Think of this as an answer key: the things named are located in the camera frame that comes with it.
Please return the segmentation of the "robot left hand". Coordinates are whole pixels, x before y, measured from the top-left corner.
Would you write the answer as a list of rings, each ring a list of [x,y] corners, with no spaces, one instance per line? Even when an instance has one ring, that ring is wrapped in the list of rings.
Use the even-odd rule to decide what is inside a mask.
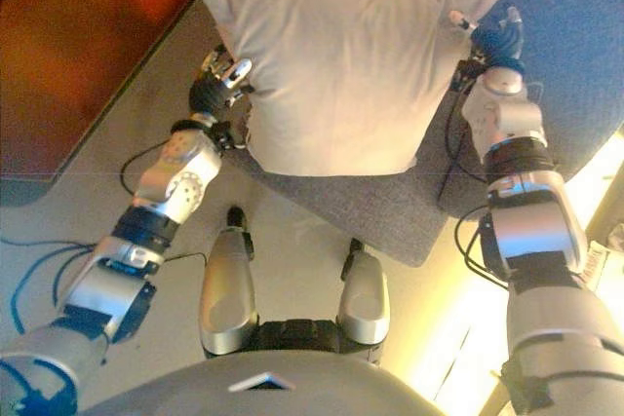
[[[204,58],[199,74],[188,97],[193,113],[218,116],[243,97],[254,92],[250,76],[253,62],[249,58],[234,59],[223,44]]]

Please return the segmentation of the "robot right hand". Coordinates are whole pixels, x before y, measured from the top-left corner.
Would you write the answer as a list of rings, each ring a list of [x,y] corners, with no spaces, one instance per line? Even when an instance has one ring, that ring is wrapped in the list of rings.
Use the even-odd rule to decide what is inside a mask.
[[[474,48],[486,61],[487,67],[503,67],[525,73],[521,61],[524,46],[524,24],[516,6],[510,5],[497,25],[476,25],[460,11],[448,13],[450,22],[470,33]]]

